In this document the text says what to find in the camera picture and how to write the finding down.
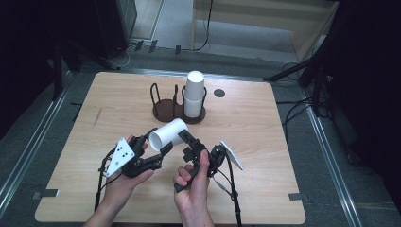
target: wooden table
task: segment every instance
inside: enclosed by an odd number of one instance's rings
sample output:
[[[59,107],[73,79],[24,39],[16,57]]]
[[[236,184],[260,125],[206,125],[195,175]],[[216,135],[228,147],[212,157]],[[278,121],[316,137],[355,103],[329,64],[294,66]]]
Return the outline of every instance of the wooden table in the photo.
[[[130,134],[139,136],[165,124],[151,113],[151,84],[157,82],[161,99],[172,98],[174,85],[178,84],[181,90],[185,80],[183,77],[97,74],[47,186],[47,189],[59,189],[60,194],[42,198],[36,219],[86,221],[94,210],[97,169],[117,140]],[[224,140],[244,165],[243,171],[233,166],[243,223],[303,223],[302,202],[288,197],[299,190],[270,85],[206,78],[205,87],[208,90],[204,103],[206,116],[188,128],[209,149]],[[225,96],[214,96],[216,89],[224,90]],[[173,200],[172,176],[178,166],[185,164],[184,148],[185,144],[174,147],[165,157],[163,167],[135,188],[115,222],[181,222]],[[145,155],[155,154],[149,146]],[[221,171],[229,175],[226,163]],[[230,188],[220,174],[216,178]],[[215,223],[236,223],[233,202],[213,180],[208,206]]]
[[[193,1],[192,49],[196,20],[208,20],[211,0]],[[323,0],[214,0],[210,20],[288,30],[298,59],[303,61],[321,36],[327,34],[338,5],[339,2]],[[244,42],[251,41],[252,34]]]

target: white cup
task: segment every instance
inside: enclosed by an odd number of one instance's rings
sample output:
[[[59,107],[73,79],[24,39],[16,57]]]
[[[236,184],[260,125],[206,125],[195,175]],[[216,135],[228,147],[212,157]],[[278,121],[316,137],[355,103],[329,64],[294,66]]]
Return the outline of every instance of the white cup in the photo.
[[[184,96],[183,101],[183,114],[187,117],[195,118],[201,115],[201,107],[202,107],[203,99],[198,101],[191,101],[186,96]]]
[[[151,132],[149,135],[149,143],[156,151],[160,151],[161,148],[170,142],[173,143],[173,146],[179,145],[180,143],[183,143],[183,139],[180,138],[178,133],[183,130],[188,131],[188,127],[186,126],[185,122],[183,122],[180,118],[175,118],[170,123],[162,126],[156,131]]]
[[[190,101],[203,99],[204,75],[199,71],[189,72],[185,85],[185,96]]]

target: black metal cup holder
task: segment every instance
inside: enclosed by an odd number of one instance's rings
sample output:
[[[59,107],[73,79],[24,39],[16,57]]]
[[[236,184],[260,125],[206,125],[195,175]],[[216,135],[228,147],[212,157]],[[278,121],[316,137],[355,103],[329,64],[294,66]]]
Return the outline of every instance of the black metal cup holder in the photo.
[[[153,97],[153,87],[156,87],[156,93],[158,101],[154,102]],[[187,124],[198,124],[200,123],[204,117],[206,116],[206,110],[204,109],[204,100],[206,99],[207,90],[204,88],[204,96],[201,103],[200,116],[197,117],[188,117],[184,114],[184,91],[185,86],[181,89],[181,94],[183,97],[183,104],[179,105],[177,102],[177,93],[178,93],[178,85],[176,84],[174,87],[174,96],[173,99],[160,99],[159,88],[157,87],[157,83],[153,83],[150,86],[150,98],[153,103],[153,116],[161,122],[170,122],[175,118],[179,117]]]

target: black wire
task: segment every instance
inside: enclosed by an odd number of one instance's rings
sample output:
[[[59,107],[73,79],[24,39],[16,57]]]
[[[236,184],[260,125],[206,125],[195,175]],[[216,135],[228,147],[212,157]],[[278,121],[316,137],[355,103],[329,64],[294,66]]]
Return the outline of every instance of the black wire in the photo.
[[[100,188],[100,191],[103,190],[103,188],[104,188],[106,185],[108,185],[109,183],[112,183],[112,182],[114,182],[115,180],[117,180],[117,179],[121,176],[121,174],[122,174],[122,172],[120,172],[120,174],[118,174],[118,176],[116,176],[116,177],[115,177],[114,179],[112,179],[111,181],[105,183],[105,184]]]
[[[298,64],[297,62],[288,62],[288,63],[285,63],[285,64],[281,67],[281,71],[283,72],[283,71],[284,71],[284,68],[285,68],[288,64],[292,64],[292,63],[293,63],[293,64]],[[298,76],[297,79],[299,79],[299,78],[300,78],[299,70],[296,72],[296,74],[297,74],[297,76]],[[291,76],[291,75],[288,75],[287,78],[288,78],[288,79],[291,79],[291,80],[297,80],[297,79],[291,78],[290,76]]]
[[[102,186],[102,182],[103,182],[103,172],[106,169],[106,162],[108,160],[110,160],[110,155],[112,155],[114,152],[115,152],[115,148],[113,148],[112,150],[109,151],[109,153],[106,155],[106,157],[102,160],[100,169],[98,170],[100,173],[99,173],[99,182],[97,185],[97,192],[96,192],[96,197],[95,197],[95,210],[97,209],[97,207],[100,204],[100,194],[104,187],[104,186]]]
[[[293,107],[291,107],[291,109],[289,109],[289,111],[288,111],[288,113],[287,113],[287,115],[286,115],[286,119],[285,119],[285,121],[284,121],[284,123],[282,124],[283,126],[284,126],[284,134],[285,134],[285,138],[286,138],[286,142],[288,143],[288,124],[287,124],[287,122],[288,122],[288,118],[289,118],[289,115],[291,114],[291,112],[295,109],[295,108],[297,108],[299,105],[301,105],[301,104],[303,104],[303,103],[310,103],[311,102],[311,97],[307,97],[307,98],[304,98],[304,99],[302,99],[302,100],[299,100],[299,101],[296,101],[295,102],[295,105],[293,106]]]
[[[237,223],[238,227],[242,227],[241,209],[239,208],[238,193],[236,193],[236,189],[235,189],[233,167],[231,166],[230,157],[228,156],[227,152],[225,152],[225,156],[227,159],[228,167],[230,169],[230,177],[231,177],[230,185],[231,185],[232,200],[234,202],[234,207],[235,207],[236,223]]]

